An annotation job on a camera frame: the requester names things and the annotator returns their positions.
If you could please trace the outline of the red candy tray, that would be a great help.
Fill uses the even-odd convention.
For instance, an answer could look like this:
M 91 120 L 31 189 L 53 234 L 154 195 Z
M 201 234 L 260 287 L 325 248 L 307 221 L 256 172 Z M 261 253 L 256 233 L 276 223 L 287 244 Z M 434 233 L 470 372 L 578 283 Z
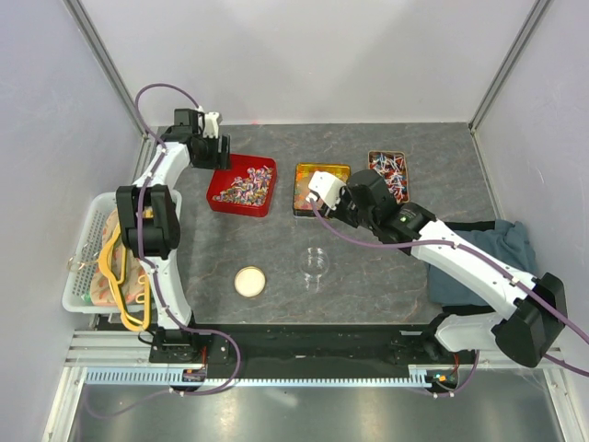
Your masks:
M 275 160 L 231 154 L 230 166 L 213 174 L 206 193 L 210 208 L 232 215 L 266 216 L 278 177 Z

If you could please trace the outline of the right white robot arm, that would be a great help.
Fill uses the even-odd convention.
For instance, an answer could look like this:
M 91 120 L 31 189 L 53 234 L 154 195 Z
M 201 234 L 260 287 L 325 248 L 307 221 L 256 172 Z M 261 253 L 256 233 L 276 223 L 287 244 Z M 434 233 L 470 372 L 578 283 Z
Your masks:
M 563 282 L 517 270 L 472 245 L 445 222 L 415 203 L 399 204 L 372 169 L 347 181 L 320 171 L 308 184 L 309 202 L 334 218 L 364 227 L 377 247 L 403 250 L 451 276 L 482 298 L 489 313 L 444 314 L 422 338 L 423 355 L 439 363 L 461 351 L 499 350 L 520 366 L 535 367 L 564 329 Z

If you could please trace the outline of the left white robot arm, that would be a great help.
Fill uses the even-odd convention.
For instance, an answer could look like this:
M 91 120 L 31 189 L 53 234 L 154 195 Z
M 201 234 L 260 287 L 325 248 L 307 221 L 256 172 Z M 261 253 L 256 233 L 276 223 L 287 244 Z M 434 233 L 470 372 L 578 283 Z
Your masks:
M 156 302 L 156 323 L 164 330 L 185 330 L 192 310 L 179 277 L 180 202 L 172 193 L 184 169 L 228 169 L 230 137 L 220 134 L 216 111 L 174 110 L 174 122 L 156 140 L 146 170 L 116 191 L 121 241 L 137 258 Z

